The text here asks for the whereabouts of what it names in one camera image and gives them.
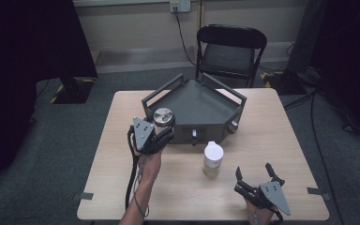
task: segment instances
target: gray carpet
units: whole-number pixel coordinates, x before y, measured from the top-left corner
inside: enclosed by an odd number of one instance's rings
[[[263,64],[277,68],[280,64]],[[0,224],[90,224],[77,218],[83,192],[113,95],[120,90],[154,90],[179,73],[192,78],[194,67],[166,68],[136,72],[100,74],[88,101],[80,105],[49,104],[58,80],[50,80],[38,97],[34,118],[22,147],[11,166],[0,172]],[[224,80],[242,87],[235,80]],[[46,82],[37,85],[41,91]],[[258,77],[255,87],[263,87]],[[283,96],[284,105],[301,96]],[[319,145],[333,184],[344,224],[360,224],[360,136],[343,131],[344,116],[317,94],[313,119]],[[308,165],[323,193],[330,187],[314,140],[310,117],[311,100],[287,111]],[[285,221],[284,224],[340,224],[333,200],[325,201],[330,212],[327,221]],[[97,221],[95,224],[116,224]],[[150,224],[190,224],[150,222]],[[197,224],[248,224],[197,223]]]

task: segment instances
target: forearm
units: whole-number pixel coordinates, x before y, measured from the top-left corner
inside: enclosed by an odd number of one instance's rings
[[[119,224],[143,224],[153,185],[154,182],[152,181],[141,181]]]

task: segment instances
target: power outlet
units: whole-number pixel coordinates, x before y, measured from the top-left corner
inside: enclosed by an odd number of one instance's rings
[[[177,9],[177,12],[190,12],[191,11],[191,2],[189,0],[179,0],[171,1],[169,3],[170,12],[174,12],[174,9]]]

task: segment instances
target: white wall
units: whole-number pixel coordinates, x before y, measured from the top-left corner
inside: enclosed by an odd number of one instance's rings
[[[179,15],[187,46],[196,42],[199,2]],[[203,20],[254,27],[268,42],[295,40],[306,0],[206,1]],[[178,48],[181,39],[169,3],[77,7],[91,50]]]

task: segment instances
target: wooden tabletop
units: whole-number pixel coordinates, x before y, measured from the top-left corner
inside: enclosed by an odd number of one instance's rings
[[[289,119],[274,89],[236,89],[247,97],[239,129],[220,145],[224,157],[218,176],[203,173],[205,144],[169,144],[149,203],[150,220],[247,220],[246,203],[233,188],[240,166],[244,181],[258,186],[271,180],[269,162],[284,179],[282,187],[291,215],[285,220],[326,220],[329,213],[316,188]],[[80,219],[120,219],[132,168],[127,132],[133,116],[144,118],[142,99],[152,91],[117,92],[103,129],[81,200]]]

